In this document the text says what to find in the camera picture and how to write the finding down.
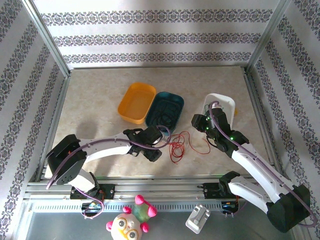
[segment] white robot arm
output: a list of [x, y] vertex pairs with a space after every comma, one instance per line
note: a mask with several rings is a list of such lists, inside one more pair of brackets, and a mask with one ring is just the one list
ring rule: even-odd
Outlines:
[[219, 179], [219, 189], [246, 199], [265, 212], [274, 227], [287, 232], [310, 215], [310, 191], [303, 184], [295, 186], [278, 173], [241, 132], [231, 130], [226, 114], [213, 104], [206, 115], [193, 116], [192, 126], [206, 133], [215, 143], [211, 145], [243, 166], [259, 183], [254, 185], [231, 171]]
[[136, 157], [140, 152], [150, 162], [155, 162], [162, 153], [152, 146], [162, 137], [156, 126], [145, 130], [127, 129], [103, 139], [77, 139], [74, 134], [68, 135], [46, 156], [49, 166], [46, 177], [51, 178], [47, 189], [53, 183], [70, 184], [89, 195], [96, 195], [99, 184], [91, 172], [82, 169], [84, 163], [111, 155], [131, 154]]

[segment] red wire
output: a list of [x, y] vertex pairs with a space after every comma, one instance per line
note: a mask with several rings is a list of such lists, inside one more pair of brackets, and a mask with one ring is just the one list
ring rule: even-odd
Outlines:
[[172, 141], [169, 144], [170, 159], [174, 164], [178, 164], [178, 162], [180, 162], [180, 160], [185, 155], [185, 136], [184, 136], [184, 133], [188, 134], [189, 145], [194, 151], [196, 151], [198, 154], [202, 154], [202, 155], [206, 155], [206, 154], [210, 153], [211, 148], [210, 148], [209, 143], [206, 140], [203, 139], [208, 144], [209, 151], [206, 153], [199, 152], [196, 149], [194, 149], [194, 147], [191, 145], [190, 133], [188, 131], [182, 131], [179, 134], [172, 135], [171, 136]]
[[99, 193], [102, 194], [102, 201], [105, 200], [105, 193], [104, 193], [104, 191], [100, 190]]

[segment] tabletop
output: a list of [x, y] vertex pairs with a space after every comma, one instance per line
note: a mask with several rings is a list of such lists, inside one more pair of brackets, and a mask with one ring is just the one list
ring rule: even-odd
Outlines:
[[[124, 121], [117, 112], [128, 87], [134, 82], [150, 84], [157, 93], [165, 91], [183, 97], [184, 107], [174, 134], [189, 131], [192, 146], [201, 153], [208, 152], [208, 145], [203, 140], [204, 133], [192, 127], [193, 115], [202, 112], [207, 94], [231, 97], [237, 110], [232, 129], [243, 133], [268, 160], [239, 66], [73, 70], [53, 146], [69, 134], [75, 134], [78, 139], [98, 139], [125, 129], [146, 128], [145, 124]], [[88, 162], [83, 168], [96, 177], [223, 175], [229, 171], [247, 174], [242, 166], [213, 147], [209, 154], [202, 155], [187, 143], [185, 155], [178, 164], [171, 162], [168, 146], [161, 151], [162, 156], [156, 162], [149, 162], [142, 154], [138, 157], [113, 155]]]

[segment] plush toy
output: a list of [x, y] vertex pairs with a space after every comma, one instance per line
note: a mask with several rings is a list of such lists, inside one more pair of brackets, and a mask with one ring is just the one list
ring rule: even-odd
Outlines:
[[125, 206], [123, 212], [106, 224], [106, 229], [111, 232], [114, 240], [140, 240], [142, 232], [149, 231], [146, 222], [157, 215], [157, 209], [141, 195], [135, 197], [133, 209]]

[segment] floral striped wallpaper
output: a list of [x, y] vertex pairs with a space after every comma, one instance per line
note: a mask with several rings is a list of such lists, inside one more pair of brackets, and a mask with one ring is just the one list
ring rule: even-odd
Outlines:
[[244, 66], [278, 0], [35, 0], [70, 68]]
[[[288, 6], [252, 73], [283, 171], [310, 189], [320, 220], [320, 4]], [[309, 228], [320, 239], [320, 222]]]
[[11, 239], [64, 76], [20, 0], [0, 1], [0, 239]]

